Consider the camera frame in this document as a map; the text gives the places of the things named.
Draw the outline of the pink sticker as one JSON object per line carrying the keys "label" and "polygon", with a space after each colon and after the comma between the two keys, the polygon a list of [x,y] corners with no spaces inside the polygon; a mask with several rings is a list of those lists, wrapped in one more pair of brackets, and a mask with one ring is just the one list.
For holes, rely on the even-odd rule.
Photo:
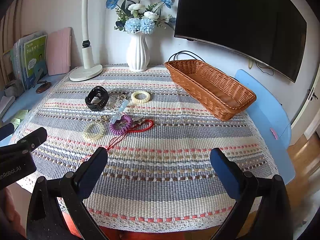
{"label": "pink sticker", "polygon": [[276,140],[278,140],[278,135],[277,135],[276,131],[275,131],[272,127],[270,127],[270,131],[271,131],[271,133],[273,134],[274,138],[275,138]]}

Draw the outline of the black wall television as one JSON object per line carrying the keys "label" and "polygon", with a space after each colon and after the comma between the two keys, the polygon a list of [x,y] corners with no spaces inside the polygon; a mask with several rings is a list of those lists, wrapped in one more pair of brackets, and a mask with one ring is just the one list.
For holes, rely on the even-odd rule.
{"label": "black wall television", "polygon": [[291,0],[178,0],[175,36],[236,51],[296,81],[307,23]]}

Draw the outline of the white ribbed vase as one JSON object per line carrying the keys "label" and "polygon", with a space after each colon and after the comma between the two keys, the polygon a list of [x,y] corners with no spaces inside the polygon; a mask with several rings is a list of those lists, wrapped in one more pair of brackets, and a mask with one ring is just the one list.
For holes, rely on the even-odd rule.
{"label": "white ribbed vase", "polygon": [[130,34],[130,42],[126,51],[126,62],[132,72],[146,71],[150,61],[150,53],[146,44],[146,35],[138,32]]}

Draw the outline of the small brown stand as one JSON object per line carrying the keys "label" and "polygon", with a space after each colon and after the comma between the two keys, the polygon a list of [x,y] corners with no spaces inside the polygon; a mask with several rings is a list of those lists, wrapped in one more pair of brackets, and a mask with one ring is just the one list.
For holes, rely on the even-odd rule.
{"label": "small brown stand", "polygon": [[48,82],[48,81],[46,81],[46,80],[40,81],[40,78],[41,78],[42,74],[43,74],[43,69],[41,68],[41,69],[37,72],[37,74],[36,74],[36,76],[35,76],[35,83],[34,83],[34,85],[39,85],[39,84],[40,84],[40,87],[38,87],[38,88],[36,89],[36,94],[41,94],[41,93],[45,92],[45,91],[48,90],[48,89],[51,87],[51,85],[52,85],[51,82]]}

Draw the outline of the blue white flower bouquet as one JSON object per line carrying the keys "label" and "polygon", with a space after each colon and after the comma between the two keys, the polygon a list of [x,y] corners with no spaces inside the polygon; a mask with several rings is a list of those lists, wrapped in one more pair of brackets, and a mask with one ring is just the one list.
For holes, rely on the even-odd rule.
{"label": "blue white flower bouquet", "polygon": [[162,8],[173,8],[175,0],[159,0],[149,5],[145,5],[144,1],[146,0],[106,0],[106,9],[114,10],[117,15],[114,30],[151,35],[157,27],[175,29],[176,18],[171,14],[162,15]]}

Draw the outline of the light blue hair clip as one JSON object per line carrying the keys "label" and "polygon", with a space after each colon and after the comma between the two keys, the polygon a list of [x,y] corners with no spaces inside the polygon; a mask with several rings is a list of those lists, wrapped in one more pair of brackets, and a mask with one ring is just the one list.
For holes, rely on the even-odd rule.
{"label": "light blue hair clip", "polygon": [[119,107],[119,109],[115,112],[115,114],[112,116],[110,123],[111,124],[115,124],[116,121],[119,121],[121,119],[121,117],[124,115],[124,110],[127,107],[127,105],[129,104],[129,101],[127,99],[125,99],[122,103],[121,106]]}

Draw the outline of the black wrist watch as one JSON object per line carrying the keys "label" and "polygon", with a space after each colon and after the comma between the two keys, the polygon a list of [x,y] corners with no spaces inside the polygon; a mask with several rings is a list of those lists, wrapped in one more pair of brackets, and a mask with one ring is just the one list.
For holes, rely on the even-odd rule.
{"label": "black wrist watch", "polygon": [[87,107],[92,111],[102,111],[109,100],[107,90],[101,86],[94,87],[85,97]]}

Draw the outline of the brown wicker basket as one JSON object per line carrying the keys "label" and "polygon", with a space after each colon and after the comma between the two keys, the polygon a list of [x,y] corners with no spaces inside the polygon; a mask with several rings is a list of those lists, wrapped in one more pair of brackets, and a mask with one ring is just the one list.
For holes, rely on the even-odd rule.
{"label": "brown wicker basket", "polygon": [[236,79],[200,60],[175,60],[164,64],[172,80],[221,121],[246,110],[256,94]]}

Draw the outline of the blue chair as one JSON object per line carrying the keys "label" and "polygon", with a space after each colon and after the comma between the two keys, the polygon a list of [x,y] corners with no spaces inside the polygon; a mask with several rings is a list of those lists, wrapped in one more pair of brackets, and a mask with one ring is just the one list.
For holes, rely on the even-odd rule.
{"label": "blue chair", "polygon": [[[287,152],[291,141],[291,124],[287,113],[273,94],[246,71],[238,70],[235,79],[255,93],[257,97],[255,102],[248,107],[247,113],[263,137],[279,174],[287,185],[296,175]],[[276,131],[278,140],[274,138],[270,127]]]}

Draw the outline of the pink folder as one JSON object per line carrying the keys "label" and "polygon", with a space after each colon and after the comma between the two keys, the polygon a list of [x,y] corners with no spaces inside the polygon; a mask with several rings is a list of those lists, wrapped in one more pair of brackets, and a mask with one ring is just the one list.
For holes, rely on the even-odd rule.
{"label": "pink folder", "polygon": [[48,75],[66,74],[71,68],[71,27],[63,28],[47,37],[46,64]]}

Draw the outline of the white door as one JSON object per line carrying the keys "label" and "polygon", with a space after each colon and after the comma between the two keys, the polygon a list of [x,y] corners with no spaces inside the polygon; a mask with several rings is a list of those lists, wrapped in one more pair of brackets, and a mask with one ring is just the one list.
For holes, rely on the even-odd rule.
{"label": "white door", "polygon": [[307,130],[319,111],[319,68],[307,99],[291,125],[290,146],[294,145]]}

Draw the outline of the striped woven tablecloth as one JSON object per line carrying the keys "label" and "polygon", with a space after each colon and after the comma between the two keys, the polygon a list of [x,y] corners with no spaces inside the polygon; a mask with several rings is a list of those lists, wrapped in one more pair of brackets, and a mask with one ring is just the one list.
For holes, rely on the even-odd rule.
{"label": "striped woven tablecloth", "polygon": [[36,171],[18,183],[32,191],[38,177],[61,178],[75,171],[99,147],[107,148],[113,134],[104,121],[103,136],[89,141],[83,130],[102,116],[111,118],[114,103],[91,111],[85,97],[95,86],[116,98],[143,90],[147,103],[130,102],[125,113],[150,119],[154,126],[131,133],[108,152],[108,161],[84,205],[101,226],[136,232],[177,232],[220,225],[231,211],[229,198],[209,158],[214,148],[256,177],[271,178],[278,170],[262,136],[245,112],[220,121],[175,84],[164,66],[141,73],[127,66],[103,69],[93,79],[63,78],[32,110],[12,137],[17,141],[39,127],[47,140],[33,152]]}

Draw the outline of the white desk lamp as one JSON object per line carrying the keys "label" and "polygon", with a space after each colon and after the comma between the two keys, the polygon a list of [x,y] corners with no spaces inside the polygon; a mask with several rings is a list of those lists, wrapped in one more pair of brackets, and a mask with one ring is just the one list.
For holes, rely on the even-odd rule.
{"label": "white desk lamp", "polygon": [[95,64],[93,61],[88,28],[88,0],[81,0],[81,25],[83,66],[76,68],[70,73],[69,79],[73,82],[89,80],[98,76],[103,70],[101,64]]}

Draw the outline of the green book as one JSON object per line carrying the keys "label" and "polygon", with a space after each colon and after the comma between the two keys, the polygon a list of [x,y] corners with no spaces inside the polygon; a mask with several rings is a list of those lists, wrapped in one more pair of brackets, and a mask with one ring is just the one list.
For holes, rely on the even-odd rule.
{"label": "green book", "polygon": [[27,88],[34,87],[48,73],[46,65],[47,34],[35,37],[23,44],[23,63]]}

